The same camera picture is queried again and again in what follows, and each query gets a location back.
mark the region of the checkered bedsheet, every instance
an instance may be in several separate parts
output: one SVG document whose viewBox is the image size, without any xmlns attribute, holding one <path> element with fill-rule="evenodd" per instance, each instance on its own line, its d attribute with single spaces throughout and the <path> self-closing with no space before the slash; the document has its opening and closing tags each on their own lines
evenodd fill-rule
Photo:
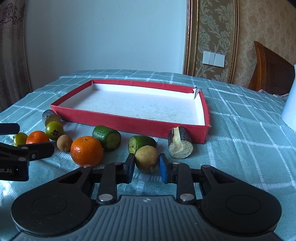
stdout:
<svg viewBox="0 0 296 241">
<path fill-rule="evenodd" d="M 296 133 L 281 120 L 284 102 L 272 95 L 258 93 L 236 85 L 195 78 L 181 74 L 131 70 L 79 71 L 61 76 L 37 89 L 0 113 L 0 123 L 17 122 L 29 134 L 44 130 L 42 113 L 50 104 L 90 79 L 132 79 L 197 86 L 201 88 L 210 109 L 211 128 L 204 145 L 195 144 L 194 152 L 183 160 L 191 168 L 212 165 L 243 181 L 273 194 L 281 203 L 282 217 L 276 233 L 283 239 L 296 240 Z M 93 127 L 64 122 L 66 133 L 73 139 L 91 135 Z M 127 142 L 132 136 L 122 133 L 122 144 L 106 153 L 102 166 L 125 161 Z M 167 140 L 155 138 L 158 150 L 168 154 Z M 0 136 L 12 144 L 12 136 Z M 30 180 L 24 183 L 0 181 L 0 240 L 17 234 L 10 217 L 13 200 L 20 194 L 76 169 L 69 153 L 55 150 L 51 158 L 30 163 Z M 131 184 L 118 185 L 118 193 L 131 195 L 175 195 L 176 185 L 163 184 L 159 173 L 140 173 L 137 168 Z M 196 195 L 201 198 L 198 185 Z"/>
</svg>

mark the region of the patterned wallpaper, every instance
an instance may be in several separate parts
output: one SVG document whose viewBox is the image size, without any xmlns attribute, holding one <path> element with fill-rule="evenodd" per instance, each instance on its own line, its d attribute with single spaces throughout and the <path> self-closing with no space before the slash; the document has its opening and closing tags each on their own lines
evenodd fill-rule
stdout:
<svg viewBox="0 0 296 241">
<path fill-rule="evenodd" d="M 247 87 L 257 59 L 254 41 L 296 63 L 296 8 L 287 0 L 239 0 L 233 84 Z M 199 0 L 197 77 L 227 82 L 233 40 L 233 0 Z M 225 67 L 202 64 L 203 51 L 225 55 Z"/>
<path fill-rule="evenodd" d="M 257 58 L 254 41 L 296 64 L 296 8 L 287 0 L 239 0 L 239 38 L 233 83 L 247 87 Z"/>
<path fill-rule="evenodd" d="M 199 34 L 194 75 L 227 82 L 233 39 L 233 0 L 199 0 Z M 225 55 L 224 68 L 202 63 L 203 51 Z"/>
</svg>

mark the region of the wall switch panel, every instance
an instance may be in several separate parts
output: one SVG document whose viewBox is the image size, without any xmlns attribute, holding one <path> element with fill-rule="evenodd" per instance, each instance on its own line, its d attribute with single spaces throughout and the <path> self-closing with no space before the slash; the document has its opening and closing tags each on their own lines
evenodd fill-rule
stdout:
<svg viewBox="0 0 296 241">
<path fill-rule="evenodd" d="M 218 66 L 218 67 L 224 67 L 225 62 L 225 55 L 218 54 L 214 52 L 204 51 L 203 57 L 202 57 L 202 63 Z"/>
</svg>

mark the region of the red box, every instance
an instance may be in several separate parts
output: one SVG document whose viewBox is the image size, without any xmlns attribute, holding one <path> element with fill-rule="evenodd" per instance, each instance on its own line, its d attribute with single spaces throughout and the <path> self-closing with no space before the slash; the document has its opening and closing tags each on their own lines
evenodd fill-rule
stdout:
<svg viewBox="0 0 296 241">
<path fill-rule="evenodd" d="M 167 138 L 184 126 L 194 143 L 205 143 L 210 115 L 193 87 L 133 80 L 90 80 L 51 104 L 62 120 Z"/>
</svg>

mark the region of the cut cucumber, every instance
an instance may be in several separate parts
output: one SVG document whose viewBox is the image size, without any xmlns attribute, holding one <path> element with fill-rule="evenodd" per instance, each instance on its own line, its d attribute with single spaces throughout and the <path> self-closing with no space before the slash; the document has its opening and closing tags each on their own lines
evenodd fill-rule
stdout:
<svg viewBox="0 0 296 241">
<path fill-rule="evenodd" d="M 93 137 L 100 141 L 106 151 L 117 149 L 121 142 L 120 133 L 106 126 L 96 126 L 93 131 Z"/>
<path fill-rule="evenodd" d="M 142 146 L 153 146 L 156 148 L 157 142 L 153 138 L 147 136 L 132 136 L 128 141 L 129 153 L 135 154 Z"/>
</svg>

